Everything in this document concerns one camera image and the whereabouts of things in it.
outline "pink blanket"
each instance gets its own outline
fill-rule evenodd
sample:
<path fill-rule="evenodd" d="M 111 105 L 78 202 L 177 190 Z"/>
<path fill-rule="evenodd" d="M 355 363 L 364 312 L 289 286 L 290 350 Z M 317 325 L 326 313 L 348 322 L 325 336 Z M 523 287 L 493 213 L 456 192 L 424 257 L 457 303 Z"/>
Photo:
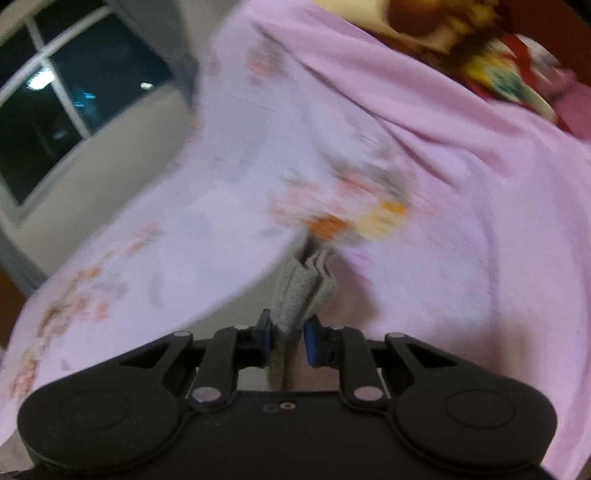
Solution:
<path fill-rule="evenodd" d="M 486 343 L 493 359 L 487 363 L 550 398 L 558 431 L 544 466 L 559 479 L 574 479 L 591 452 L 589 146 L 519 107 L 480 100 L 313 5 L 257 0 L 249 16 L 378 118 L 423 172 L 471 205 L 473 226 L 489 246 Z M 345 257 L 355 263 L 363 251 L 377 258 L 378 248 L 387 264 L 383 244 Z M 371 278 L 379 278 L 379 263 L 367 275 L 375 302 L 387 306 L 389 284 Z M 386 309 L 378 317 L 371 330 L 401 330 Z"/>

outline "curtain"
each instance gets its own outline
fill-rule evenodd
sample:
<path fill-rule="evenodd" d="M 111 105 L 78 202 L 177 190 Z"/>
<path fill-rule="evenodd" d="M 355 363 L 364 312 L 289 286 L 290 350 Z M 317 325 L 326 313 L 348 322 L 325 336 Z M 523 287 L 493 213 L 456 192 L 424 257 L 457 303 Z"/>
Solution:
<path fill-rule="evenodd" d="M 0 229 L 0 266 L 25 297 L 30 297 L 47 276 Z"/>
<path fill-rule="evenodd" d="M 167 64 L 189 106 L 197 60 L 191 54 L 189 35 L 174 0 L 105 0 L 113 12 Z"/>

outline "wall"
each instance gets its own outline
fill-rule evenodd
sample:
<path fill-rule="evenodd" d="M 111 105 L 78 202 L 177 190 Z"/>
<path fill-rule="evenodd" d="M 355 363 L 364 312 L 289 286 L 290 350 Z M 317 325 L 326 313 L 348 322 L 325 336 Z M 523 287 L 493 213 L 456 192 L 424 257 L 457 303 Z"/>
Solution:
<path fill-rule="evenodd" d="M 178 0 L 193 53 L 206 46 L 236 0 Z M 0 15 L 0 32 L 31 15 L 46 0 L 17 0 Z M 176 89 L 152 92 L 76 151 L 76 159 L 48 195 L 15 225 L 0 211 L 7 237 L 48 275 L 96 228 L 107 222 L 181 148 L 191 112 Z"/>

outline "window frame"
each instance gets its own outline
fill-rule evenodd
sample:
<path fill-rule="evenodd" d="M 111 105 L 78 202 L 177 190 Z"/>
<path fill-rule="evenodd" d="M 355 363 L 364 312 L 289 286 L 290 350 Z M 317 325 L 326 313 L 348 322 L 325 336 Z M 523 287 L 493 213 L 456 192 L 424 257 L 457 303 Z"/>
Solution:
<path fill-rule="evenodd" d="M 24 2 L 27 0 L 15 0 L 12 4 Z M 64 82 L 60 78 L 59 72 L 51 61 L 51 56 L 57 52 L 60 48 L 66 45 L 68 42 L 76 38 L 82 32 L 88 30 L 90 27 L 107 18 L 113 14 L 113 11 L 108 6 L 99 7 L 92 11 L 85 17 L 78 20 L 76 23 L 71 25 L 69 28 L 64 30 L 56 38 L 48 43 L 43 41 L 43 37 L 35 22 L 35 15 L 37 15 L 47 5 L 53 3 L 52 1 L 39 2 L 37 8 L 33 11 L 27 12 L 27 14 L 21 17 L 18 21 L 12 25 L 11 33 L 16 32 L 23 25 L 33 41 L 33 45 L 36 49 L 35 55 L 30 58 L 24 65 L 22 65 L 4 84 L 0 87 L 0 107 L 10 98 L 10 96 L 24 83 L 30 76 L 35 73 L 40 67 L 51 70 L 54 80 L 50 83 L 54 93 L 57 96 L 62 108 L 70 118 L 72 124 L 78 131 L 81 140 L 61 159 L 58 160 L 56 165 L 43 177 L 43 179 L 35 186 L 32 192 L 27 196 L 25 201 L 19 205 L 18 202 L 12 195 L 11 189 L 6 183 L 3 176 L 0 174 L 0 209 L 2 210 L 3 216 L 15 224 L 20 226 L 25 218 L 43 201 L 48 195 L 54 184 L 65 174 L 66 170 L 74 163 L 75 159 L 80 156 L 81 150 L 85 147 L 86 142 L 99 135 L 101 130 L 108 127 L 108 125 L 115 121 L 120 116 L 124 115 L 130 108 L 140 103 L 151 103 L 156 100 L 160 95 L 168 91 L 171 88 L 172 80 L 168 80 L 154 90 L 147 92 L 146 95 L 140 97 L 134 102 L 131 102 L 125 108 L 123 108 L 117 115 L 111 118 L 107 123 L 102 125 L 97 131 L 93 133 L 86 125 L 86 121 L 82 117 L 82 114 L 74 106 L 74 102 L 70 98 L 68 90 L 64 85 Z"/>

